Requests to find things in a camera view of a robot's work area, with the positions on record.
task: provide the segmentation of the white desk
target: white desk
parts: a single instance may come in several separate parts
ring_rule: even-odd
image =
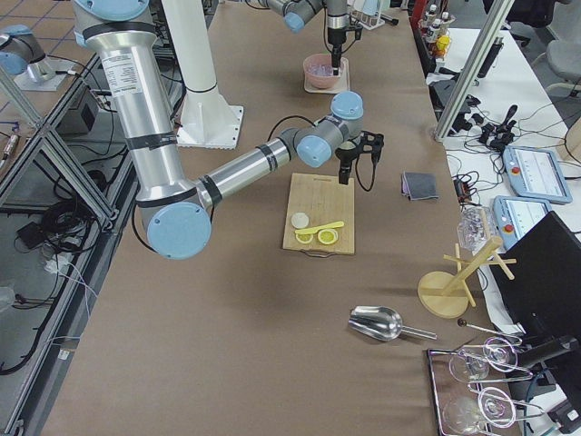
[[[450,29],[453,42],[446,57],[447,68],[459,71],[463,67],[472,45],[476,41],[478,32],[478,30],[473,29]],[[566,134],[566,125],[563,123],[555,107],[551,104],[541,83],[538,82],[535,73],[520,52],[510,33],[502,32],[502,35],[504,36],[504,47],[498,55],[494,66],[489,70],[486,78],[480,79],[478,85],[470,88],[469,93],[482,102],[479,108],[487,117],[495,122],[504,120],[510,105],[518,105],[514,119],[523,121],[520,123],[522,131],[519,132],[517,128],[515,130],[518,138],[513,142],[514,145],[548,147],[563,143],[562,139],[559,138],[563,138]],[[435,75],[437,74],[431,74],[428,80],[430,81],[435,78]],[[545,105],[547,107],[534,114],[540,107]],[[543,134],[552,137],[546,137],[540,134],[528,134],[525,132],[525,130],[539,131],[549,125],[551,127],[544,130]],[[496,181],[497,175],[494,172],[489,156],[465,153],[465,141],[470,136],[479,135],[480,132],[480,129],[477,127],[466,134],[448,137],[444,141],[448,155],[454,156],[448,158],[450,171],[454,175],[475,170],[479,172],[481,180],[494,182]],[[478,146],[476,140],[470,141],[469,144],[475,145],[479,151],[486,151],[485,147]],[[580,168],[569,164],[561,164],[561,167],[565,176],[581,174]],[[553,204],[552,207],[571,230],[579,231],[581,230],[581,182],[568,181],[568,185],[573,194],[574,201],[567,205]],[[488,183],[479,183],[477,188],[481,190],[489,186]],[[492,201],[498,195],[514,195],[506,176],[504,177],[503,183],[488,191],[481,191],[479,200],[478,198],[476,200],[482,205],[492,207]],[[509,326],[510,319],[504,309],[494,278],[488,268],[483,268],[483,271],[488,278],[485,297],[490,319],[499,328],[505,331],[511,331],[512,329]],[[557,391],[536,397],[533,402],[541,405],[546,410],[550,410],[564,398],[563,392],[561,392],[560,388],[557,388]],[[541,434],[553,425],[553,422],[547,416],[530,420],[530,423],[535,429],[535,434]],[[573,434],[581,436],[581,430]]]

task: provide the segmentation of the gray chair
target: gray chair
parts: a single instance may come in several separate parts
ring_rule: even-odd
[[[550,84],[545,91],[547,94],[554,89],[567,89],[572,96],[581,91],[581,44],[568,41],[551,41],[547,51],[541,54],[531,66],[537,65],[546,59],[549,68],[564,81]]]

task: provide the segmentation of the wooden cutting board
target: wooden cutting board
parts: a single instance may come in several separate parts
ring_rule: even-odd
[[[338,177],[330,175],[294,173],[290,181],[289,204],[284,225],[282,248],[285,250],[314,251],[337,254],[355,254],[355,183],[339,184]],[[324,245],[315,234],[311,243],[299,243],[294,235],[291,217],[296,212],[309,216],[309,227],[334,221],[345,226],[336,229],[339,239],[333,245]]]

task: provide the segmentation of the pink bowl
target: pink bowl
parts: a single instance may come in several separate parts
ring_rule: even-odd
[[[307,81],[315,88],[329,89],[340,79],[340,75],[333,75],[330,54],[312,54],[304,60],[302,63],[302,69],[305,72]]]

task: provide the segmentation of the computer monitor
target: computer monitor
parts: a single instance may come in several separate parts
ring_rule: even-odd
[[[581,341],[581,242],[555,212],[549,212],[506,253],[515,280],[492,272],[525,343],[572,335]],[[574,408],[581,410],[581,350],[547,361]]]

